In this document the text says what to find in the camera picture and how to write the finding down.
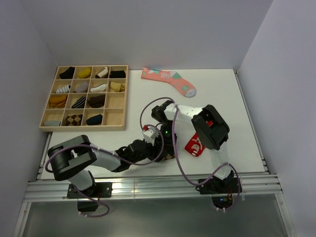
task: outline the white wall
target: white wall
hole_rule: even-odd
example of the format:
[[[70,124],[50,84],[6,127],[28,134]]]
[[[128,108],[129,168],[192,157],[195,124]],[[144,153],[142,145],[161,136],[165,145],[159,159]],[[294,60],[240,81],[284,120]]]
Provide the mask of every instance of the white wall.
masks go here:
[[[316,233],[316,1],[274,0],[239,71],[299,236]]]
[[[272,0],[20,0],[59,65],[239,68]]]
[[[11,236],[47,134],[38,125],[56,63],[18,0],[0,1],[0,236]]]

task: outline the folded sock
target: folded sock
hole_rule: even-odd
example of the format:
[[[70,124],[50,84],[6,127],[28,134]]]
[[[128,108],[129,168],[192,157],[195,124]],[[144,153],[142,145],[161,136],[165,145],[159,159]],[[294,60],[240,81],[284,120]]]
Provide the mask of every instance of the folded sock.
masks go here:
[[[125,91],[125,83],[111,82],[110,88],[115,92]]]
[[[75,73],[74,67],[69,67],[66,71],[59,74],[60,79],[72,79]]]
[[[66,117],[65,126],[80,126],[82,115],[71,115]]]
[[[48,127],[58,127],[60,125],[60,121],[49,120],[44,122],[44,126]]]
[[[81,109],[84,108],[86,98],[82,96],[80,99],[78,99],[72,106],[72,109]]]
[[[89,88],[89,83],[87,83],[86,81],[84,83],[82,83],[80,86],[78,86],[74,92],[75,93],[86,93],[88,92],[88,88]]]
[[[100,71],[98,74],[95,75],[95,78],[104,78],[109,73],[108,67],[104,67],[104,70]]]
[[[104,106],[104,103],[105,103],[105,95],[91,97],[89,101],[90,107],[93,107],[93,108],[100,108]]]
[[[93,117],[90,117],[87,119],[86,124],[87,125],[99,125],[100,123],[102,123],[102,115],[96,115]]]
[[[110,72],[110,78],[125,78],[125,77],[126,77],[126,73],[123,70]]]
[[[90,75],[91,75],[90,68],[85,68],[83,71],[78,72],[78,78],[80,78],[80,79],[88,78]]]
[[[95,86],[93,88],[90,89],[90,92],[93,92],[93,93],[97,93],[97,92],[103,92],[107,89],[107,84],[101,84],[101,85],[98,85],[98,86]]]
[[[66,86],[63,86],[61,88],[58,88],[55,92],[58,94],[58,93],[68,93],[70,90],[70,85],[66,85]]]
[[[65,104],[67,101],[67,95],[53,96],[53,97],[50,97],[48,101],[51,107],[62,108],[62,107],[65,107]]]

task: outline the metal frame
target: metal frame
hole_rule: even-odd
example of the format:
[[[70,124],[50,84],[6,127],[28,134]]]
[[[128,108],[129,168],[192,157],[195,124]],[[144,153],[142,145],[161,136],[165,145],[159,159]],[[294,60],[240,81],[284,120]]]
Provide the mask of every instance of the metal frame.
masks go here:
[[[244,173],[240,174],[242,189],[241,200],[244,200],[245,195],[264,195],[275,194],[279,204],[280,212],[289,236],[295,237],[296,232],[293,226],[288,209],[283,198],[283,191],[276,174],[270,174],[266,162],[264,160],[258,137],[256,135],[247,103],[245,101],[238,76],[234,70],[236,80],[240,89],[240,93],[245,104],[248,118],[256,139],[262,163],[266,172]],[[28,214],[32,202],[47,202],[47,201],[77,201],[77,199],[67,199],[67,191],[69,182],[67,181],[46,181],[41,180],[41,173],[45,162],[46,152],[49,147],[51,133],[49,133],[44,152],[41,159],[41,164],[38,173],[38,179],[35,182],[30,182],[27,186],[20,215],[14,231],[14,237],[21,237],[26,225]],[[200,178],[205,178],[207,175],[190,175],[189,178],[195,182]],[[150,199],[150,198],[192,198],[205,197],[200,195],[195,188],[187,183],[182,176],[168,177],[145,177],[145,178],[109,178],[96,179],[96,182],[112,182],[113,191],[111,200],[122,199]]]
[[[29,213],[30,213],[31,205],[32,205],[31,202],[22,203],[20,214],[19,214],[18,220],[17,220],[16,225],[15,225],[15,230],[13,232],[14,237],[22,237],[23,236],[24,228],[25,228],[26,221],[27,221]]]
[[[280,213],[283,219],[283,223],[284,223],[287,235],[289,237],[297,237],[298,235],[296,233],[290,212],[287,208],[287,205],[285,204],[283,194],[276,194],[276,200],[277,200],[278,208],[280,210]]]

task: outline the wooden compartment tray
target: wooden compartment tray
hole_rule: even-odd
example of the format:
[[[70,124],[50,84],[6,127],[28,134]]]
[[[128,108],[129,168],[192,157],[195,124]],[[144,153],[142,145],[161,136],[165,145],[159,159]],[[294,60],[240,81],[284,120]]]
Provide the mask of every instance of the wooden compartment tray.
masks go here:
[[[98,66],[71,66],[75,68],[71,79],[61,79],[60,74],[65,72],[70,66],[58,67],[54,82],[52,84],[49,97],[46,102],[43,116],[39,128],[45,132],[55,131],[115,131],[125,130],[126,100],[128,91],[128,66],[127,65],[98,65]],[[97,78],[97,74],[108,67],[109,73],[102,78]],[[79,78],[80,72],[89,68],[91,74],[84,79]],[[112,71],[125,71],[124,78],[111,78]],[[86,82],[88,91],[76,93],[75,90],[82,83]],[[125,83],[125,90],[117,92],[110,87],[112,82]],[[92,93],[90,89],[101,84],[106,84],[107,89],[102,92]],[[70,85],[69,92],[56,93],[56,90]],[[99,108],[90,106],[89,101],[92,97],[105,95],[104,105]],[[64,107],[54,107],[49,102],[55,96],[67,97]],[[84,108],[73,109],[72,105],[81,97],[85,97]],[[81,124],[77,126],[66,125],[67,116],[82,115]],[[90,117],[102,115],[102,122],[99,125],[87,125],[86,121]],[[60,122],[59,126],[45,126],[45,122]]]

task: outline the pink patterned sock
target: pink patterned sock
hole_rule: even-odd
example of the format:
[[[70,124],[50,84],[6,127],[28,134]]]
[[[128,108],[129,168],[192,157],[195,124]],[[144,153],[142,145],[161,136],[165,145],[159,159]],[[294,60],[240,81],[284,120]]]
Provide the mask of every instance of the pink patterned sock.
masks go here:
[[[193,97],[197,93],[195,87],[182,78],[176,71],[159,71],[143,68],[141,78],[168,83],[186,97]]]

